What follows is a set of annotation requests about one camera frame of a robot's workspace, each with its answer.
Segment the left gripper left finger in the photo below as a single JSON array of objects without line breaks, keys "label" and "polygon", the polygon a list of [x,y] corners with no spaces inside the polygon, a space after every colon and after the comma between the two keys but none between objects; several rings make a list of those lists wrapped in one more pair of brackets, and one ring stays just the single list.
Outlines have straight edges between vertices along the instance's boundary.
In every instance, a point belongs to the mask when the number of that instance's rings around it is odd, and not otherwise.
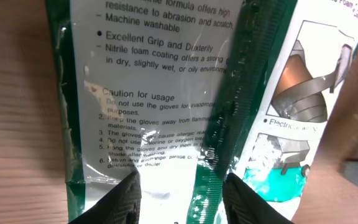
[{"label": "left gripper left finger", "polygon": [[137,224],[141,199],[140,175],[134,171],[69,224]]}]

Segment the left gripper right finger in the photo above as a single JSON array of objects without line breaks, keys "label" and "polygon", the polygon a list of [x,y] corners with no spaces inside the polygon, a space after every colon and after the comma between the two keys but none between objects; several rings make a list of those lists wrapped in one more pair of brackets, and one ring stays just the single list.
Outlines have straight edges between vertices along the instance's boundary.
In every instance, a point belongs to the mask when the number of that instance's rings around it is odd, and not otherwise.
[{"label": "left gripper right finger", "polygon": [[223,202],[228,224],[293,224],[233,173],[223,182]]}]

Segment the large green box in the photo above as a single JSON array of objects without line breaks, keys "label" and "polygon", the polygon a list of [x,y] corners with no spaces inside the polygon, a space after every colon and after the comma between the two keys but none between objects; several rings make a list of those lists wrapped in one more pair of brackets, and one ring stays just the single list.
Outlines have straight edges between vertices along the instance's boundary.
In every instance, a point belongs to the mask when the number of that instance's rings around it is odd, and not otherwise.
[{"label": "large green box", "polygon": [[288,220],[358,51],[358,1],[47,0],[69,222],[137,171],[139,223]]}]

